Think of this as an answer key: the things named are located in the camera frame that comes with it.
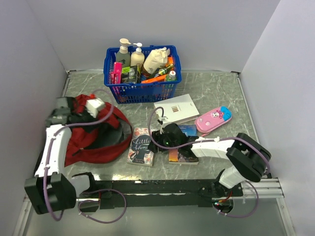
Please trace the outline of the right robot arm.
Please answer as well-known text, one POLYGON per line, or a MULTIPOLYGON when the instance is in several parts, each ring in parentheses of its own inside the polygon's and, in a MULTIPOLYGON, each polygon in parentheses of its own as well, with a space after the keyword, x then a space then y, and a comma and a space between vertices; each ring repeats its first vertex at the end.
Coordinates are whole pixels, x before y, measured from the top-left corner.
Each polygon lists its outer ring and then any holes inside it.
POLYGON ((169 123, 158 131, 149 130, 149 136, 149 150, 154 153, 174 149, 184 157, 228 159, 232 166, 223 169, 215 180, 215 190, 221 196, 243 181, 260 182, 270 173, 270 152, 244 133, 209 139, 187 136, 177 124, 169 123))

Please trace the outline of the blue Jane Eyre book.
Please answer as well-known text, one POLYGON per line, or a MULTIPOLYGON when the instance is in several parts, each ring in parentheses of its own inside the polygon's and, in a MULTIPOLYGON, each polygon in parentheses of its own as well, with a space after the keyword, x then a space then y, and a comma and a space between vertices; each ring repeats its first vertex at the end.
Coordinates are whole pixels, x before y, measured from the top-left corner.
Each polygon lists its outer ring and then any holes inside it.
MULTIPOLYGON (((179 125, 179 128, 186 136, 195 136, 197 134, 196 125, 179 125)), ((197 165, 199 163, 199 158, 183 156, 176 149, 173 149, 169 151, 168 161, 169 164, 197 165)))

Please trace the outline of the red backpack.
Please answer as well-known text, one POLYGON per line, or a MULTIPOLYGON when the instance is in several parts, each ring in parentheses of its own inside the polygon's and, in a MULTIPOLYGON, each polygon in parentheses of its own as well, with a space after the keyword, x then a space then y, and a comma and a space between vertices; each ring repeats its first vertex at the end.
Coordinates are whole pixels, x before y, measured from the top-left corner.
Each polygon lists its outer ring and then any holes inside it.
POLYGON ((64 165, 67 167, 76 162, 105 164, 114 161, 131 142, 132 134, 126 138, 115 139, 115 134, 122 128, 121 121, 130 125, 125 115, 116 107, 103 123, 95 126, 72 128, 72 135, 67 145, 64 165))

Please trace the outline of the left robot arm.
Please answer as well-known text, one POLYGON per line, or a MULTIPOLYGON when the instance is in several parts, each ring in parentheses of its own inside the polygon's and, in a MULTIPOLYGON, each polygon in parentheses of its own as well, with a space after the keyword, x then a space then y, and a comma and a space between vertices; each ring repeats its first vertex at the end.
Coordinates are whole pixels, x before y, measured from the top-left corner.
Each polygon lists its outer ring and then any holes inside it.
POLYGON ((99 98, 87 99, 78 114, 78 104, 73 97, 57 98, 55 109, 45 121, 46 141, 37 170, 32 178, 25 181, 24 189, 37 214, 50 213, 59 221, 56 211, 63 212, 74 208, 76 199, 83 194, 93 197, 97 185, 92 173, 81 173, 72 178, 64 175, 66 149, 72 135, 72 129, 83 127, 87 131, 95 129, 100 122, 96 119, 105 103, 99 98))

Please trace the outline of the floral light notebook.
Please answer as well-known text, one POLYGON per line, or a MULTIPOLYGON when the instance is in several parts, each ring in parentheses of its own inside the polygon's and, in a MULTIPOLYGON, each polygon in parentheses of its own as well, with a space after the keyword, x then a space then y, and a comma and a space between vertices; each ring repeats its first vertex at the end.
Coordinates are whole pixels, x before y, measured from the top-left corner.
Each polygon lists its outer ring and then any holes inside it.
POLYGON ((130 142, 127 163, 151 167, 154 153, 148 149, 150 142, 148 128, 136 127, 130 142))

